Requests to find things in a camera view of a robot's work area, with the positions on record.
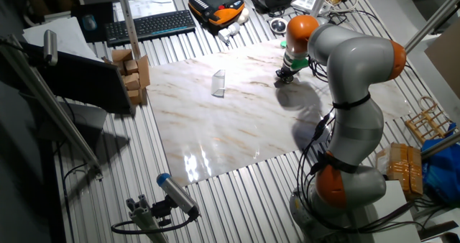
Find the wire bundle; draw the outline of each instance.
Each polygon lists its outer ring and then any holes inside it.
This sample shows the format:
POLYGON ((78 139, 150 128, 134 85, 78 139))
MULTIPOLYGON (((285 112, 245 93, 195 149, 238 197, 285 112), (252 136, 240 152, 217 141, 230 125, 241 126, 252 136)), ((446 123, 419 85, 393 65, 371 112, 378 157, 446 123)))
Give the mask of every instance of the wire bundle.
POLYGON ((418 198, 413 201, 409 201, 406 204, 402 205, 400 208, 397 208, 396 210, 394 210, 391 214, 388 214, 376 221, 369 223, 368 225, 361 226, 359 228, 342 227, 337 224, 333 224, 327 219, 325 219, 324 217, 322 217, 318 212, 315 211, 315 209, 311 205, 312 203, 308 195, 310 191, 311 182, 315 178, 316 174, 314 173, 315 171, 313 170, 314 167, 312 167, 309 174, 305 174, 304 167, 305 167, 305 161, 307 161, 308 164, 311 166, 307 153, 309 149, 311 148, 313 142, 315 142, 321 136, 325 128, 324 124, 328 121, 329 115, 330 115, 330 112, 329 114, 324 116, 323 120, 320 121, 320 123, 316 127, 316 132, 315 132, 315 135, 313 135, 313 139, 310 141, 307 147, 302 151, 302 155, 300 156, 300 162, 299 162, 299 166, 297 170, 297 187, 298 187, 299 199, 300 199, 300 202, 302 203, 303 208, 305 208, 305 210, 324 227, 328 229, 336 230, 339 232, 347 233, 347 234, 375 233, 375 232, 379 232, 385 229, 391 229, 393 227, 402 226, 406 224, 417 224, 422 229, 425 229, 424 225, 426 224, 426 222, 425 224, 420 224, 416 221, 403 221, 403 222, 395 222, 393 224, 388 225, 392 220, 404 214, 406 211, 409 211, 409 209, 411 209, 414 206, 421 207, 421 208, 438 206, 434 202, 423 199, 423 198, 418 198))
POLYGON ((311 72, 315 77, 317 77, 320 81, 328 83, 328 74, 324 70, 323 66, 316 62, 314 59, 312 59, 309 56, 307 56, 308 59, 308 67, 311 69, 311 72))

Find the cable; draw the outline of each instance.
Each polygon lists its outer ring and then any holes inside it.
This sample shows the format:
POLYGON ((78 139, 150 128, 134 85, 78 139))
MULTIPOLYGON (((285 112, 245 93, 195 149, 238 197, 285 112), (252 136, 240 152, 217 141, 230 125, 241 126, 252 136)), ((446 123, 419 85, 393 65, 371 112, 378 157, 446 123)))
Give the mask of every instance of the cable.
POLYGON ((65 104, 69 108, 69 110, 70 110, 70 112, 72 114, 73 124, 75 124, 75 113, 73 113, 72 107, 70 107, 70 104, 69 104, 69 102, 67 102, 67 99, 65 99, 64 97, 61 97, 61 98, 64 100, 65 104))
POLYGON ((423 225, 422 225, 422 226, 425 227, 425 225, 428 223, 428 221, 431 219, 431 217, 433 217, 433 215, 434 215, 435 213, 437 213, 438 211, 440 211, 440 210, 442 210, 442 207, 439 208, 439 209, 437 209, 437 210, 435 210, 435 211, 433 211, 433 212, 428 216, 428 218, 426 218, 425 222, 423 222, 423 225))
POLYGON ((353 5, 348 8, 348 9, 338 9, 338 10, 335 10, 334 7, 331 7, 331 12, 335 12, 335 13, 344 13, 344 12, 350 12, 350 11, 353 11, 358 5, 358 0, 354 0, 354 3, 353 5))
POLYGON ((83 167, 84 165, 87 165, 87 163, 83 163, 83 164, 78 165, 78 166, 72 168, 71 170, 69 170, 69 171, 64 175, 64 182, 65 182, 65 179, 72 173, 72 171, 76 170, 77 168, 81 168, 81 167, 83 167))
POLYGON ((399 207, 396 210, 394 210, 392 213, 390 213, 390 214, 388 214, 388 215, 386 215, 386 216, 384 216, 384 217, 382 217, 382 218, 380 218, 380 219, 378 219, 376 221, 373 221, 373 222, 369 223, 368 225, 361 226, 359 228, 353 228, 353 229, 345 228, 345 227, 342 227, 342 226, 339 226, 339 225, 336 225, 336 224, 332 224, 330 221, 326 220, 325 218, 323 218, 320 214, 318 214, 315 211, 315 209, 311 205, 312 204, 311 201, 309 201, 308 194, 309 194, 309 191, 310 191, 311 182, 316 177, 316 174, 314 173, 314 171, 312 172, 312 169, 310 169, 309 174, 305 174, 305 171, 304 171, 305 170, 304 169, 305 161, 307 160, 309 162, 307 153, 308 153, 309 149, 311 148, 311 145, 313 144, 313 142, 316 141, 322 135, 325 126, 329 125, 334 120, 334 118, 332 118, 331 121, 328 120, 328 118, 330 116, 330 113, 332 111, 333 111, 333 109, 327 115, 325 115, 324 118, 318 123, 318 125, 315 128, 315 134, 313 135, 312 140, 308 143, 307 147, 303 150, 302 155, 300 156, 300 159, 299 159, 299 166, 298 166, 298 170, 297 170, 297 179, 296 180, 297 180, 298 193, 299 193, 299 196, 300 196, 299 198, 300 198, 300 202, 301 202, 303 208, 305 208, 305 210, 314 219, 316 219, 320 224, 322 224, 326 228, 341 231, 343 233, 348 233, 348 234, 350 234, 350 233, 352 233, 352 234, 355 234, 355 233, 362 233, 362 234, 375 233, 375 232, 378 232, 378 231, 382 231, 382 230, 385 230, 385 229, 390 229, 390 228, 395 227, 395 226, 402 226, 402 225, 405 225, 405 224, 416 224, 416 225, 420 226, 422 229, 425 229, 423 224, 420 224, 420 223, 415 222, 415 221, 397 222, 397 223, 385 226, 386 224, 390 223, 392 220, 396 219, 397 217, 399 217, 403 213, 409 211, 409 209, 414 207, 414 206, 435 206, 434 202, 429 201, 427 199, 423 199, 423 198, 419 198, 419 199, 415 199, 414 201, 407 202, 404 205, 402 205, 401 207, 399 207))
POLYGON ((391 35, 388 33, 387 29, 383 26, 383 23, 381 23, 381 21, 380 21, 375 15, 373 15, 373 14, 371 14, 371 13, 369 13, 369 12, 366 12, 366 11, 362 11, 362 10, 355 10, 355 11, 347 12, 347 13, 359 13, 359 14, 365 14, 365 15, 371 17, 371 19, 377 21, 377 22, 380 24, 380 26, 382 27, 382 29, 383 29, 383 30, 385 31, 385 33, 387 34, 388 39, 390 39, 390 40, 393 41, 393 39, 391 38, 391 35))
POLYGON ((328 74, 324 70, 323 66, 321 66, 321 64, 312 59, 310 55, 307 57, 307 59, 308 67, 311 69, 313 76, 317 77, 317 79, 319 79, 320 81, 328 83, 328 74))
MULTIPOLYGON (((61 175, 61 177, 64 176, 64 170, 63 170, 63 159, 60 156, 59 149, 61 148, 61 146, 63 146, 63 144, 64 144, 64 142, 59 147, 57 147, 57 149, 56 149, 57 156, 59 157, 59 166, 60 166, 60 175, 61 175)), ((69 226, 70 227, 70 235, 72 237, 72 242, 75 243, 75 239, 73 237, 72 219, 70 218, 70 207, 69 207, 69 202, 67 200, 67 188, 65 187, 65 183, 63 183, 63 192, 64 192, 64 199, 65 199, 65 210, 67 212, 67 218, 69 220, 69 225, 70 225, 69 226)))
POLYGON ((175 229, 180 229, 184 226, 187 226, 190 222, 193 220, 192 217, 189 217, 187 221, 184 221, 182 224, 171 226, 168 228, 162 228, 162 229, 145 229, 145 230, 124 230, 124 229, 117 229, 119 226, 124 226, 128 224, 134 224, 133 221, 123 221, 118 224, 112 225, 111 230, 112 232, 118 233, 118 234, 123 234, 123 235, 140 235, 140 234, 154 234, 154 233, 161 233, 161 232, 167 232, 167 231, 172 231, 175 229))

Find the computer monitor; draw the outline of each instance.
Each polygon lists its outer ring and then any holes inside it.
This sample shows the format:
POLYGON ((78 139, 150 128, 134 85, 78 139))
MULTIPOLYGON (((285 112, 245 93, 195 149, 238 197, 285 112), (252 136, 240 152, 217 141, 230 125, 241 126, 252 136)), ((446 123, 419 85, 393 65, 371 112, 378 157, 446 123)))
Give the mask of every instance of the computer monitor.
MULTIPOLYGON (((21 42, 31 57, 43 58, 43 47, 21 42)), ((55 66, 37 67, 56 96, 99 106, 109 113, 134 114, 115 65, 58 52, 55 66)))

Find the mouse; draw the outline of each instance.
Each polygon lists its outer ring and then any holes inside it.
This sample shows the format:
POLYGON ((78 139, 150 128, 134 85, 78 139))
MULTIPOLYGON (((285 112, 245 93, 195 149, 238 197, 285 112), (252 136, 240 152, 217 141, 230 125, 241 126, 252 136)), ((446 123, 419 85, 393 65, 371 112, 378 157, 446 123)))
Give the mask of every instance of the mouse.
POLYGON ((98 28, 96 20, 94 19, 94 16, 92 14, 87 14, 83 16, 81 20, 83 21, 83 27, 85 27, 86 31, 93 31, 96 28, 98 28))
POLYGON ((286 20, 277 18, 270 22, 270 29, 277 34, 284 34, 287 25, 286 20))

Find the blue bag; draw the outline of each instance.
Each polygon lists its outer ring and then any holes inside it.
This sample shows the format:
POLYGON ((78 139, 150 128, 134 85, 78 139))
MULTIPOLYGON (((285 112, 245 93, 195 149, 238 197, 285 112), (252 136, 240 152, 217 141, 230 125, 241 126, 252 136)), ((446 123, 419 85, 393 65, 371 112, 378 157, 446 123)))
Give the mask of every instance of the blue bag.
MULTIPOLYGON (((427 139, 422 151, 442 139, 427 139)), ((423 185, 444 202, 460 206, 460 146, 454 144, 436 153, 422 165, 423 185)))

